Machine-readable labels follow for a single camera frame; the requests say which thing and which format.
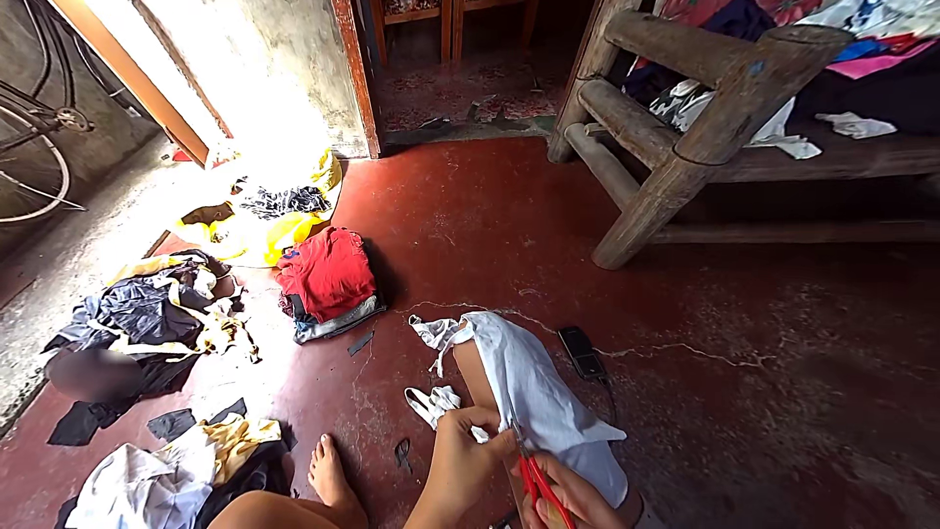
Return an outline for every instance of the mobile phone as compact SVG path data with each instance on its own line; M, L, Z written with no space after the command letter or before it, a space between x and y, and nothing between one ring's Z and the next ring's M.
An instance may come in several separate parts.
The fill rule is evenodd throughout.
M581 378L598 378L607 374L603 369L601 359L597 358L597 351L594 350L588 336L581 328L565 327L558 331L558 337L568 349L574 369Z

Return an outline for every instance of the red scissors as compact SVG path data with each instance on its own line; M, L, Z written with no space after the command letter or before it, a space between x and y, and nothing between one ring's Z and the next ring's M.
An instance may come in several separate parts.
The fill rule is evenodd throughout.
M544 496L548 503L557 509L561 519L565 521L566 529L575 529L572 514L555 496L555 492L549 486L545 474L539 468L539 462L525 448L525 436L523 436L523 430L519 427L519 423L516 422L515 418L512 418L509 424L512 426L512 430L516 432L516 442L519 443L519 473L523 477L523 492L532 495L532 507L535 508L535 501L539 499L540 495Z

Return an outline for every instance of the bicycle tire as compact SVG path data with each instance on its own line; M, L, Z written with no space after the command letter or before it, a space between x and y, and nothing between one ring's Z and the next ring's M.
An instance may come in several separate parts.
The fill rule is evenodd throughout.
M14 120L18 121L23 126L34 128L33 123L25 118L20 111L8 108L3 104L0 104L0 112L3 112L7 116L10 116ZM58 162L59 172L62 175L62 185L59 187L58 193L55 195L53 201L49 202L45 206L39 208L38 210L27 213L19 216L7 216L0 217L0 223L6 222L18 222L22 220L29 220L32 218L38 218L40 216L46 215L47 213L53 211L57 205L62 203L62 199L65 199L65 196L69 193L69 186L71 184L71 177L69 175L69 166L66 164L65 157L62 155L62 152L59 151L58 147L53 143L53 141L46 136L45 134L39 135L38 138L42 139L42 142L45 143L46 147L52 152L55 157L55 161Z

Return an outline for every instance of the folded red shirt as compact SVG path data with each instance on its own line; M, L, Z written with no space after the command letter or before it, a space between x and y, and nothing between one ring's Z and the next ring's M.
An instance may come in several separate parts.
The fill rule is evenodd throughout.
M354 309L375 293L359 233L330 226L284 251L274 279L296 294L306 312L323 323Z

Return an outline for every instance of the scissors handle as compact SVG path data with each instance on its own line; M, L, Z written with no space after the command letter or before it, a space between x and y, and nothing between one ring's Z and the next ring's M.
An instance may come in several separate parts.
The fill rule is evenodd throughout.
M575 529L572 514L568 512L565 505L562 505L558 497L555 496L555 492L548 484L548 480L545 479L545 474L542 473L541 468L539 468L539 462L533 457L526 460L524 457L519 456L519 459L522 463L520 465L520 473L523 475L523 490L525 490L525 488L532 489L530 493L532 494L533 508L535 507L535 501L539 499L541 493L541 496L544 496L545 499L548 500L548 503L561 515L561 519L565 522L565 528Z

